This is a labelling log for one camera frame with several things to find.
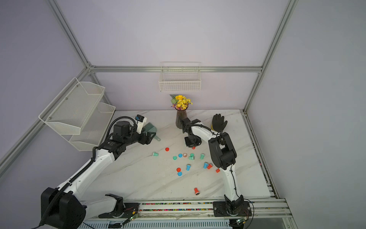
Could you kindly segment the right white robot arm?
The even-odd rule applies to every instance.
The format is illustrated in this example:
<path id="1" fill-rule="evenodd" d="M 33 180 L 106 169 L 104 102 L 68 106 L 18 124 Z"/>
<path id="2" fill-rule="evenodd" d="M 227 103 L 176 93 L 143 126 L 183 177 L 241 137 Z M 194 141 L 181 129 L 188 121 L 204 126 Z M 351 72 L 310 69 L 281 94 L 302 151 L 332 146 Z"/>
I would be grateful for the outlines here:
<path id="1" fill-rule="evenodd" d="M 205 126 L 200 120 L 190 120 L 189 118 L 179 119 L 182 125 L 182 132 L 185 137 L 186 146 L 194 148 L 208 143 L 211 161 L 223 175 L 225 187 L 225 210 L 220 210 L 220 214 L 236 216 L 243 210 L 245 199 L 240 194 L 236 179 L 235 163 L 237 152 L 234 148 L 230 135 L 224 130 L 228 121 L 221 114 L 215 114 L 210 127 Z"/>

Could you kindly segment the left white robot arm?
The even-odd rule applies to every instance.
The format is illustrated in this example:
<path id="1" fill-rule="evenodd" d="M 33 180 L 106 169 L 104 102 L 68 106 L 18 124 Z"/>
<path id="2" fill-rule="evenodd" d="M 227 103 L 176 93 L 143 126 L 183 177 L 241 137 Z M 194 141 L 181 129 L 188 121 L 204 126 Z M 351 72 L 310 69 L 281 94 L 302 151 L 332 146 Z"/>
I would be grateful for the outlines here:
<path id="1" fill-rule="evenodd" d="M 115 194 L 85 201 L 88 187 L 127 147 L 139 143 L 148 145 L 154 132 L 143 132 L 147 118 L 120 116 L 109 125 L 104 141 L 92 149 L 92 157 L 71 178 L 56 188 L 47 188 L 41 195 L 41 220 L 39 226 L 50 225 L 58 229 L 77 229 L 92 217 L 120 218 L 128 213 L 124 199 Z"/>

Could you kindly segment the green dustpan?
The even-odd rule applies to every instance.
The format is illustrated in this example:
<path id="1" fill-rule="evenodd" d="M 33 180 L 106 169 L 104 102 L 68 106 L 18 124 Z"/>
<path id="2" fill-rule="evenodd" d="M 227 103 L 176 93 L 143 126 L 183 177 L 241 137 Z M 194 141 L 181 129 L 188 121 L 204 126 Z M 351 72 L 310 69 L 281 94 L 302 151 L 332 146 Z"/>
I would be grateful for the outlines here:
<path id="1" fill-rule="evenodd" d="M 156 134 L 157 134 L 157 128 L 152 123 L 148 123 L 148 124 L 146 124 L 143 127 L 142 133 L 147 133 L 147 132 L 151 132 L 152 133 L 152 135 L 151 135 L 152 140 L 155 139 L 157 141 L 161 141 L 161 139 L 156 136 Z"/>

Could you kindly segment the dark glass vase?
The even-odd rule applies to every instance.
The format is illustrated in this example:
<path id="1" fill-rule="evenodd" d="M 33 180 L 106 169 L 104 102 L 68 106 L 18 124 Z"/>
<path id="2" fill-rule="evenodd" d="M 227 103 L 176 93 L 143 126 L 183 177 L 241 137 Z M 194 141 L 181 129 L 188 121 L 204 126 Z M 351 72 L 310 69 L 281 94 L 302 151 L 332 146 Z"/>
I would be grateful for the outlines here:
<path id="1" fill-rule="evenodd" d="M 179 129 L 183 128 L 183 120 L 187 118 L 187 111 L 186 110 L 176 110 L 176 127 Z"/>

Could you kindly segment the black yellow work glove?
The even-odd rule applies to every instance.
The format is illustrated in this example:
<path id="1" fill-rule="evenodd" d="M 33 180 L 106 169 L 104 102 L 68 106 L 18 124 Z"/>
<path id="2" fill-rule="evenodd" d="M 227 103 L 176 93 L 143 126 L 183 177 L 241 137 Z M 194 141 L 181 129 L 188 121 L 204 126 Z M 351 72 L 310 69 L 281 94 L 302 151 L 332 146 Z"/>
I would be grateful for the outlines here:
<path id="1" fill-rule="evenodd" d="M 228 121 L 221 114 L 215 114 L 212 119 L 211 129 L 215 132 L 223 132 Z"/>

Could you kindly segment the yellow flower bouquet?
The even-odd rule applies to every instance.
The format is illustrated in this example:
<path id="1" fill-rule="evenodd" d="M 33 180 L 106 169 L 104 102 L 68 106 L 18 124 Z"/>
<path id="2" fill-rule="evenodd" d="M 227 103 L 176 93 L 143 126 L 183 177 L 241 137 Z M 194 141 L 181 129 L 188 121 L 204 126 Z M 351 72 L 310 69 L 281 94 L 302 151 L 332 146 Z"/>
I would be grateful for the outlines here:
<path id="1" fill-rule="evenodd" d="M 185 111 L 189 105 L 192 105 L 192 100 L 180 94 L 171 94 L 172 107 L 178 111 Z"/>

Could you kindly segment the lower white mesh shelf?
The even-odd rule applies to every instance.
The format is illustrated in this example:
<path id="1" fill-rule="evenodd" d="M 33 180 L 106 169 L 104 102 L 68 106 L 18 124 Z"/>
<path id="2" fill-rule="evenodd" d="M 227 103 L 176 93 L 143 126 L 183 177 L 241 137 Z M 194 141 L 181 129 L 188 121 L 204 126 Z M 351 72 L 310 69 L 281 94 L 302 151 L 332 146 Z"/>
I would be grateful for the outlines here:
<path id="1" fill-rule="evenodd" d="M 91 151 L 103 141 L 114 112 L 114 106 L 99 103 L 81 134 L 73 135 L 68 142 L 79 151 Z"/>

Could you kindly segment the white mesh shelf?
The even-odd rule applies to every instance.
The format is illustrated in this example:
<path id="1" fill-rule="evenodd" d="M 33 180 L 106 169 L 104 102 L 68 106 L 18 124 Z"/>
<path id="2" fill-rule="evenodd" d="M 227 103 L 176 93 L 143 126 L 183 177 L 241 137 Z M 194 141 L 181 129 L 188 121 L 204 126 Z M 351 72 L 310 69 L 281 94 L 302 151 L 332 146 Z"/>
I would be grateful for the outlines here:
<path id="1" fill-rule="evenodd" d="M 99 103 L 81 134 L 73 135 L 68 142 L 79 151 L 91 151 L 103 141 L 114 112 L 114 106 Z"/>
<path id="2" fill-rule="evenodd" d="M 39 119 L 59 135 L 80 135 L 104 92 L 103 86 L 73 78 Z"/>

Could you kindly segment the upper white mesh shelf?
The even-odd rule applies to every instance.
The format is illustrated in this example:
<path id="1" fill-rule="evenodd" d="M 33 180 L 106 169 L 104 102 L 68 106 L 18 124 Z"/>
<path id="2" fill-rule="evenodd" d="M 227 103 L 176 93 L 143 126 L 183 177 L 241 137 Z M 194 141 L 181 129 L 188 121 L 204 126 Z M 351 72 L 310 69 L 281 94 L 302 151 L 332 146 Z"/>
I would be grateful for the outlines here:
<path id="1" fill-rule="evenodd" d="M 104 92 L 103 86 L 73 78 L 39 119 L 59 135 L 80 135 Z"/>

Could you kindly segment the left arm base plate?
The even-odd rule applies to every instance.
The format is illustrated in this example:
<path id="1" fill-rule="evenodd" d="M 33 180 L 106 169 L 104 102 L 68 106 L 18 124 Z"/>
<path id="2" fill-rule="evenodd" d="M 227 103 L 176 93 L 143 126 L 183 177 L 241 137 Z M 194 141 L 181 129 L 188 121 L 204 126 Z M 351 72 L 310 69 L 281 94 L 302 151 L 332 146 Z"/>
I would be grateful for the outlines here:
<path id="1" fill-rule="evenodd" d="M 117 218 L 131 218 L 138 214 L 139 203 L 124 203 L 123 205 L 119 204 L 112 212 L 104 213 L 98 216 L 100 219 L 117 219 Z"/>

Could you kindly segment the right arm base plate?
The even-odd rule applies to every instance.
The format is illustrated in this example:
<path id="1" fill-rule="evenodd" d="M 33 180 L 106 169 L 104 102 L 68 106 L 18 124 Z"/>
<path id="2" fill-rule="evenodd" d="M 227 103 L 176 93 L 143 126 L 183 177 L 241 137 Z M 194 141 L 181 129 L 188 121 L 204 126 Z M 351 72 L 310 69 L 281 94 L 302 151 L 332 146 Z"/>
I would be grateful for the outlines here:
<path id="1" fill-rule="evenodd" d="M 215 217 L 251 217 L 252 209 L 248 201 L 215 201 L 213 202 Z"/>

